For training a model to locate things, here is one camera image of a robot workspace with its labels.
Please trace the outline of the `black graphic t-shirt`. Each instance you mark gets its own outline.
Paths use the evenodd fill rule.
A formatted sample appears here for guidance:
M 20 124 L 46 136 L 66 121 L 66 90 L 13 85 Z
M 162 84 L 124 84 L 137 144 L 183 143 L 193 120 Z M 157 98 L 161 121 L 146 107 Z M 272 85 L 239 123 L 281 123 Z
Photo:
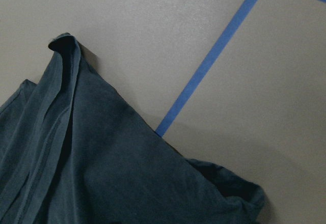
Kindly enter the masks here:
M 184 158 L 69 33 L 1 106 L 1 223 L 254 223 L 262 188 Z

